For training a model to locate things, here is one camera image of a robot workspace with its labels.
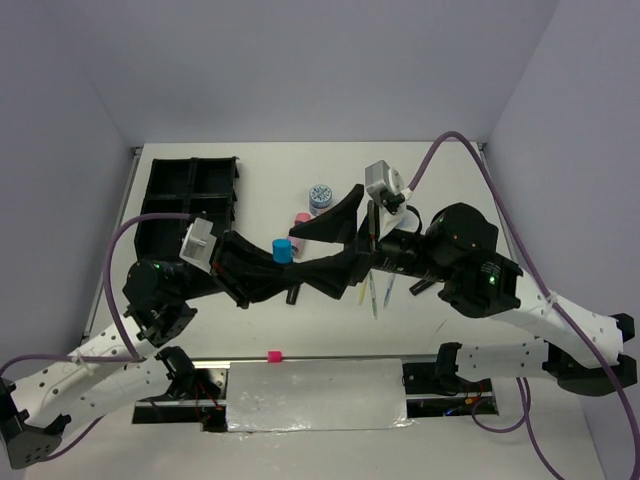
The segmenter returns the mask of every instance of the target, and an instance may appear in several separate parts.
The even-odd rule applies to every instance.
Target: marker
[[[384,302],[382,304],[382,308],[387,308],[389,305],[389,299],[391,298],[391,290],[393,290],[393,282],[396,281],[396,274],[392,273],[389,275],[389,283],[387,284],[387,291],[384,293]]]
[[[376,284],[373,282],[373,272],[369,270],[369,290],[371,291],[371,310],[373,319],[378,319],[378,302],[376,301]]]

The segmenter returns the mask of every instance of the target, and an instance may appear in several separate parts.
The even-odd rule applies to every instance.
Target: red wire
[[[202,391],[207,395],[207,397],[209,397],[209,400],[211,400],[213,402],[213,404],[216,406],[216,410],[222,410],[222,407],[220,405],[218,405],[218,402],[216,402],[215,398],[213,398],[209,392],[207,392],[207,389],[204,388],[204,386],[202,385],[201,382],[198,382],[198,385],[200,385],[200,388],[202,388]]]

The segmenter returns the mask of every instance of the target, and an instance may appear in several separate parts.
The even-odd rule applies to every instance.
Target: black plastic tray
[[[235,220],[237,160],[154,160],[140,213],[205,213],[214,235],[229,230]],[[186,227],[180,220],[141,223],[135,237],[138,258],[176,258]]]

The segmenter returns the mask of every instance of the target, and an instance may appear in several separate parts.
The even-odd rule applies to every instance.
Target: white tabletop
[[[146,145],[132,186],[125,219],[140,213],[151,163],[155,158],[238,156],[237,221],[234,228],[259,247],[270,249],[286,235],[296,213],[307,210],[309,187],[329,185],[336,199],[364,180],[364,168],[380,159],[408,182],[428,143],[243,143]],[[428,223],[443,207],[466,202],[500,226],[496,207],[472,159],[460,144],[445,144],[430,165],[411,203]],[[361,206],[362,215],[365,202]],[[113,265],[116,299],[135,261],[131,231],[116,251]],[[308,242],[303,260],[337,252],[337,245]],[[498,251],[508,255],[504,235]],[[376,272],[381,302],[387,275]],[[398,277],[390,306],[374,320],[368,301],[357,305],[358,289],[342,300],[303,286],[295,307],[284,295],[235,307],[224,295],[189,302],[199,313],[173,343],[192,358],[265,356],[383,355],[435,353],[441,343],[478,345],[518,342],[525,332],[491,320],[461,317],[440,301],[437,288],[418,297],[408,292],[413,279]],[[93,333],[110,323],[101,298]],[[520,412],[513,380],[494,380],[500,417],[493,425],[513,423]],[[533,421],[541,447],[569,478],[603,478],[577,397],[554,383],[532,383]],[[524,429],[509,435],[481,431],[469,418],[420,419],[389,431],[299,432],[290,434],[205,434],[191,425],[132,426],[132,408],[109,415],[72,453],[28,470],[29,480],[77,476],[91,478],[174,479],[196,475],[267,479],[406,478],[540,479],[551,478],[531,448]]]

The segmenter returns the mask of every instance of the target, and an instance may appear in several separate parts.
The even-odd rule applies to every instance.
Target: purple cable
[[[113,262],[113,254],[116,249],[116,244],[120,237],[126,232],[129,227],[136,225],[137,223],[144,222],[146,220],[188,220],[190,215],[188,213],[146,213],[144,215],[139,215],[137,217],[133,217],[122,225],[120,228],[116,230],[116,233],[113,234],[111,238],[111,242],[109,242],[109,247],[107,249],[107,256],[104,259],[104,267],[102,270],[103,282],[104,282],[104,296],[107,299],[107,305],[109,306],[109,312],[111,312],[111,317],[113,317],[113,323],[120,334],[120,338],[124,342],[125,347],[131,354],[131,357],[134,360],[140,360],[140,355],[136,351],[133,343],[131,343],[131,339],[129,335],[127,335],[127,331],[120,320],[120,314],[118,313],[118,307],[116,306],[116,300],[113,296],[113,285],[111,283],[111,264]]]
[[[442,135],[440,135],[433,142],[433,145],[431,145],[431,147],[427,151],[427,154],[422,160],[420,167],[418,167],[418,171],[416,172],[413,179],[411,180],[411,183],[409,183],[409,188],[411,190],[415,190],[416,186],[420,182],[420,179],[422,178],[422,175],[427,169],[427,166],[429,165],[429,163],[431,162],[431,159],[436,153],[436,150],[438,149],[438,147],[440,147],[442,142],[444,142],[448,138],[455,138],[459,140],[466,147],[466,149],[469,151],[469,153],[473,157],[473,160],[478,165],[478,168],[480,169],[480,173],[482,174],[482,177],[484,178],[487,186],[489,187],[489,190],[491,191],[491,195],[493,196],[493,199],[496,202],[496,205],[498,205],[498,209],[500,210],[500,213],[502,214],[502,217],[504,218],[504,221],[507,224],[507,227],[511,231],[513,240],[516,242],[516,245],[518,246],[518,250],[522,254],[522,257],[524,258],[524,261],[529,268],[529,272],[531,273],[531,276],[534,278],[534,280],[538,284],[538,287],[542,291],[543,295],[548,298],[551,295],[551,292],[549,291],[544,281],[542,280],[542,276],[538,272],[538,269],[535,267],[533,260],[529,255],[529,252],[524,246],[524,242],[522,241],[522,238],[518,234],[515,224],[511,220],[511,217],[509,216],[509,212],[507,212],[507,208],[504,204],[504,201],[502,200],[502,197],[498,193],[498,190],[495,184],[493,183],[493,180],[489,176],[489,172],[487,171],[486,167],[482,163],[482,159],[473,148],[473,145],[471,145],[471,142],[464,135],[455,131],[445,132]],[[629,426],[631,427],[631,434],[633,436],[633,444],[634,444],[634,450],[635,450],[635,460],[634,460],[633,471],[631,472],[630,480],[640,479],[640,428],[638,428],[638,422],[636,420],[635,414],[633,412],[633,408],[631,407],[631,403],[629,402],[629,398],[627,397],[627,394],[622,388],[622,385],[620,385],[620,382],[618,381],[618,378],[616,377],[615,373],[607,363],[607,360],[600,353],[600,350],[598,350],[598,348],[594,345],[591,339],[582,331],[582,329],[575,322],[575,320],[573,320],[573,318],[571,318],[571,316],[559,304],[554,303],[553,308],[556,310],[556,312],[558,312],[558,314],[563,318],[563,320],[567,322],[567,324],[569,324],[569,326],[573,329],[573,331],[576,332],[578,337],[580,337],[580,339],[585,343],[585,345],[587,345],[591,353],[593,353],[593,356],[596,357],[596,359],[602,366],[602,369],[607,374],[607,377],[609,378],[613,387],[615,388],[616,393],[620,397],[620,402],[622,403],[624,412],[627,415],[627,419],[629,420]],[[543,458],[544,457],[541,457],[540,460],[542,460],[542,462],[545,463],[545,465],[548,465],[548,462],[546,462],[546,459],[543,460]]]
[[[529,381],[526,378],[523,378],[522,381],[520,381],[519,378],[516,378],[516,381],[518,382],[518,387],[520,388],[521,394],[522,394],[522,382],[524,382],[524,386],[527,389],[527,391],[531,392],[529,390]],[[538,445],[538,440],[536,439],[536,436],[533,433],[533,427],[531,426],[531,417],[529,415],[529,410],[525,408],[525,405],[527,402],[525,401],[524,397],[521,397],[521,399],[522,399],[522,407],[524,408],[524,415],[522,418],[524,418],[524,421],[527,424],[527,433],[529,434],[529,439],[531,440],[531,445],[533,446],[533,449],[535,450],[542,464],[545,467],[547,467],[547,470],[549,470],[549,473],[551,473],[551,475],[553,475],[557,480],[565,480],[564,477],[560,475],[558,471],[555,468],[553,468],[553,466],[549,463],[549,460],[547,460],[547,458],[544,456],[544,453],[542,453],[542,450],[540,449],[540,445]]]
[[[488,427],[486,425],[483,425],[482,423],[480,423],[480,420],[478,420],[478,417],[476,417],[476,413],[480,405],[482,405],[483,403],[487,403],[489,401],[488,398],[485,398],[474,403],[473,408],[471,409],[471,419],[474,421],[476,425],[478,425],[481,429],[491,433],[511,433],[519,429],[522,426],[522,424],[526,422],[527,417],[529,415],[529,411],[531,410],[531,390],[529,388],[529,382],[527,382],[526,379],[525,379],[524,389],[520,379],[516,378],[516,381],[518,382],[518,389],[520,390],[520,398],[522,399],[522,410],[523,410],[522,418],[520,418],[520,420],[518,420],[515,424],[507,428],[493,428],[493,427]]]
[[[64,455],[65,453],[67,453],[69,450],[71,450],[73,447],[75,447],[77,444],[79,444],[84,437],[86,437],[89,432],[91,430],[93,430],[93,428],[100,423],[100,420],[102,420],[104,417],[99,417],[96,418],[93,422],[91,422],[89,424],[89,426],[87,428],[84,429],[84,432],[82,432],[80,435],[78,435],[76,438],[73,439],[73,441],[67,445],[66,447],[64,447],[62,450],[60,450],[59,452],[56,453],[52,453],[51,455],[49,455],[45,460],[43,460],[43,462],[50,462],[51,460],[55,460],[56,458],[60,458],[62,455]]]
[[[75,358],[68,355],[55,355],[52,353],[32,353],[28,355],[20,355],[19,357],[12,358],[7,363],[0,367],[0,377],[4,375],[4,372],[19,362],[27,360],[49,360],[51,362],[70,362],[75,363]],[[130,358],[122,357],[82,357],[82,361],[86,363],[129,363]]]

